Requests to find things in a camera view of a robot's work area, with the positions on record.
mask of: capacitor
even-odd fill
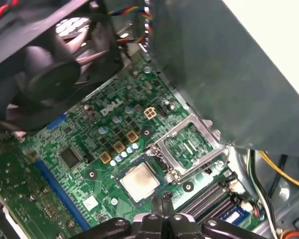
[[[132,144],[133,149],[138,149],[140,147],[139,143],[133,143]]]
[[[151,68],[150,68],[149,66],[145,66],[145,67],[144,67],[144,72],[145,72],[146,74],[150,73],[150,72],[151,72]]]
[[[165,106],[169,106],[170,105],[170,101],[169,100],[162,100],[161,103]]]
[[[121,156],[122,156],[123,158],[126,158],[126,157],[128,156],[128,153],[126,153],[125,151],[123,151],[123,152],[121,153]]]
[[[115,161],[115,160],[111,160],[110,165],[111,165],[112,167],[116,166],[116,161]]]
[[[131,113],[133,113],[133,111],[134,111],[134,109],[132,107],[130,107],[130,106],[125,107],[125,113],[131,114]]]
[[[174,106],[174,105],[171,105],[169,108],[170,108],[172,111],[175,111],[175,110],[176,110],[176,106]]]
[[[106,126],[99,127],[100,134],[106,134],[108,131],[109,131],[109,128],[107,128]]]
[[[126,152],[127,153],[133,153],[134,152],[134,149],[130,146],[126,149]]]
[[[118,155],[118,156],[116,156],[115,161],[117,161],[118,163],[122,162],[123,161],[123,157],[120,156],[120,155]]]
[[[120,122],[122,122],[122,117],[121,116],[113,116],[112,120],[114,123],[120,123]]]
[[[91,105],[84,105],[83,109],[85,109],[86,111],[90,111],[93,109],[93,107]]]

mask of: chip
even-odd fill
[[[128,134],[126,135],[126,137],[129,139],[129,141],[131,143],[134,143],[139,138],[139,136],[135,133],[134,130],[131,130],[130,132],[128,132]]]
[[[106,143],[106,139],[105,139],[105,138],[100,138],[100,142],[101,142],[102,144],[104,144],[104,143]]]
[[[137,125],[134,121],[132,121],[130,124],[132,127],[135,127]]]
[[[148,198],[160,185],[146,163],[141,163],[128,171],[120,183],[136,203]]]
[[[68,147],[60,153],[60,157],[71,169],[80,162],[79,154],[72,147]]]
[[[106,164],[106,163],[110,162],[112,158],[109,155],[109,153],[105,151],[105,152],[101,153],[100,159],[104,164]]]
[[[125,146],[122,144],[122,142],[117,141],[117,142],[113,145],[113,148],[115,149],[115,151],[116,151],[117,153],[121,153],[121,152],[124,151]]]
[[[124,138],[124,133],[123,132],[119,132],[118,136],[120,137],[120,139]]]
[[[67,128],[64,129],[64,132],[65,132],[65,133],[69,133],[69,132],[71,132],[71,131],[72,131],[71,127],[67,127]]]

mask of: screw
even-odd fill
[[[208,221],[208,224],[212,227],[216,226],[217,225],[217,222],[215,222],[214,220],[209,220]]]
[[[150,215],[150,216],[149,216],[149,219],[151,219],[151,220],[155,220],[155,219],[157,219],[157,216],[154,215],[154,214],[153,214],[153,215]]]
[[[49,188],[48,187],[42,188],[42,193],[44,193],[44,194],[49,193]]]
[[[111,204],[112,204],[113,206],[117,205],[118,203],[119,203],[119,201],[118,201],[116,198],[112,198],[112,199],[111,199]]]
[[[56,235],[56,239],[64,239],[64,236],[61,233],[58,233]]]
[[[174,216],[174,219],[175,219],[176,221],[179,221],[179,220],[182,219],[182,216],[181,216],[181,215],[175,215],[175,216]]]
[[[75,224],[74,221],[68,221],[66,224],[69,228],[74,228]]]
[[[30,200],[30,202],[35,202],[35,196],[30,194],[29,200]]]
[[[125,222],[123,220],[118,220],[115,225],[116,226],[123,226],[125,224]]]

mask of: black wire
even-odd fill
[[[251,164],[250,173],[251,173],[253,179],[255,180],[256,186],[259,188],[261,194],[265,198],[265,201],[266,201],[266,203],[268,205],[268,208],[269,208],[269,211],[270,211],[270,217],[272,218],[274,227],[277,228],[273,204],[271,203],[271,200],[268,197],[268,195],[266,194],[265,189],[263,188],[263,186],[261,185],[259,179],[257,178],[257,174],[256,174],[256,157],[255,157],[255,151],[254,150],[250,150],[250,164]]]
[[[288,156],[287,155],[284,155],[282,154],[280,156],[280,160],[279,160],[279,164],[278,164],[278,167],[283,171],[284,168],[285,168],[285,164],[286,164],[286,161],[288,159]],[[270,190],[268,192],[268,197],[269,198],[272,198],[273,197],[273,194],[278,186],[278,183],[279,183],[279,180],[281,178],[281,175],[279,173],[276,174],[275,176],[275,179],[274,179],[274,182],[272,184],[272,186],[270,187]]]

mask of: red wire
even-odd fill
[[[285,239],[290,239],[292,237],[299,237],[299,232],[288,233]]]
[[[19,0],[12,0],[11,2],[11,6],[15,6],[17,5],[19,2]],[[3,6],[0,7],[0,17],[2,17],[2,15],[4,14],[4,12],[7,10],[7,8],[9,7],[8,4],[5,4]]]

